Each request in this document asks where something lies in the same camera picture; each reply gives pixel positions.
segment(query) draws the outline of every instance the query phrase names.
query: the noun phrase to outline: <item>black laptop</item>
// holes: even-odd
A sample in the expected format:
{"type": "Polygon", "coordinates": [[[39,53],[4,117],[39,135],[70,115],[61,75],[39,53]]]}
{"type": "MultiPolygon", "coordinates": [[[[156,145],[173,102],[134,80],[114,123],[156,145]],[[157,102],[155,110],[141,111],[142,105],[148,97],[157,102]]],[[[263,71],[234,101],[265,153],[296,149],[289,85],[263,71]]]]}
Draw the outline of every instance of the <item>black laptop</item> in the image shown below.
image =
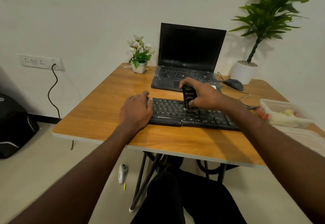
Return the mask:
{"type": "Polygon", "coordinates": [[[179,83],[191,77],[217,86],[215,65],[225,30],[161,23],[158,67],[151,87],[182,91],[179,83]]]}

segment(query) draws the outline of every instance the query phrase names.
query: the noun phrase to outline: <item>computer mouse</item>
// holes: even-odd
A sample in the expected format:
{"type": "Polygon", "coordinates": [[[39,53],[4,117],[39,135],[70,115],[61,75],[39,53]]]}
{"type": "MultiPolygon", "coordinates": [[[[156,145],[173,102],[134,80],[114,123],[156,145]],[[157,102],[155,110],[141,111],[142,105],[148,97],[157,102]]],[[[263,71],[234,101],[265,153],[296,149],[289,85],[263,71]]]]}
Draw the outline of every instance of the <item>computer mouse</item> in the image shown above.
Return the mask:
{"type": "Polygon", "coordinates": [[[225,85],[229,86],[230,88],[233,88],[235,90],[244,90],[244,86],[242,83],[237,79],[226,79],[222,81],[225,85]]]}

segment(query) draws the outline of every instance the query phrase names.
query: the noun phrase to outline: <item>forearm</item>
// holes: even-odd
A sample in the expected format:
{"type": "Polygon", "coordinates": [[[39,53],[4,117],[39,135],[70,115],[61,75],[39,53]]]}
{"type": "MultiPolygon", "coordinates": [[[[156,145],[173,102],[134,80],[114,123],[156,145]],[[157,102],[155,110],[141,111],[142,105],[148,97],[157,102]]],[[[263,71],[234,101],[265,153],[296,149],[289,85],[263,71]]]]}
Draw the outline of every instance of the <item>forearm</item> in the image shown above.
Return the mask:
{"type": "Polygon", "coordinates": [[[118,126],[11,223],[88,223],[124,145],[135,134],[126,126],[118,126]]]}
{"type": "Polygon", "coordinates": [[[325,158],[231,102],[225,109],[271,172],[312,220],[325,221],[325,158]]]}

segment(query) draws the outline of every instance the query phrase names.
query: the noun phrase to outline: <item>black keyboard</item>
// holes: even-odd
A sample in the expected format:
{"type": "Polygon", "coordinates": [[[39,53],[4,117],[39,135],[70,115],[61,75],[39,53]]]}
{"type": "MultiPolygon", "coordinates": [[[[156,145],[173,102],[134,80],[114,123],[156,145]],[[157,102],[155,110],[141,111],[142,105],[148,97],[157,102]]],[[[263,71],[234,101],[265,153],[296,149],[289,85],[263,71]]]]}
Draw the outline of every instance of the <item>black keyboard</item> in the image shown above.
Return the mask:
{"type": "Polygon", "coordinates": [[[192,70],[181,70],[175,68],[161,67],[159,71],[159,77],[178,78],[178,79],[191,77],[202,83],[214,84],[211,75],[202,72],[192,71],[192,70]]]}
{"type": "Polygon", "coordinates": [[[221,111],[185,110],[184,101],[159,98],[153,98],[153,116],[149,124],[239,131],[237,125],[221,111]]]}

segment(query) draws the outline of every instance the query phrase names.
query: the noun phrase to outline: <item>white pot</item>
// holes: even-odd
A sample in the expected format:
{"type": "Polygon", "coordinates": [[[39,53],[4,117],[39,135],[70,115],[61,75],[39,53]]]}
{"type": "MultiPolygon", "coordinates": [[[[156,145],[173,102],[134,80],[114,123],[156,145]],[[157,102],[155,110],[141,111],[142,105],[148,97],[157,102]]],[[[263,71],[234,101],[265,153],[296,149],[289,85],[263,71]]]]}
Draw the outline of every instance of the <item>white pot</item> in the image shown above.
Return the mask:
{"type": "Polygon", "coordinates": [[[134,66],[133,62],[131,62],[131,65],[132,65],[133,72],[144,73],[147,69],[148,62],[146,61],[145,63],[140,63],[138,65],[138,68],[134,66]]]}
{"type": "Polygon", "coordinates": [[[237,79],[242,84],[248,84],[250,80],[254,77],[256,71],[257,67],[245,66],[239,62],[236,62],[232,69],[232,74],[230,78],[237,79]]]}

